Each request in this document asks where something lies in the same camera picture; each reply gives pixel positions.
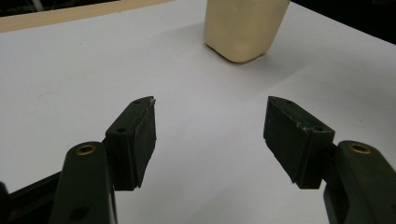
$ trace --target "white background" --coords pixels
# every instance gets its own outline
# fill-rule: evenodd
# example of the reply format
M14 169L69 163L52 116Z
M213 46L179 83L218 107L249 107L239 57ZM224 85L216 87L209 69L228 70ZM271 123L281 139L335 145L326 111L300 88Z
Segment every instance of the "white background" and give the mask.
M133 100L157 99L142 189L117 192L139 224L328 223L262 139L267 97L299 104L396 167L396 48L290 4L269 52L228 63L204 44L205 1L0 34L0 180L15 191L102 141Z

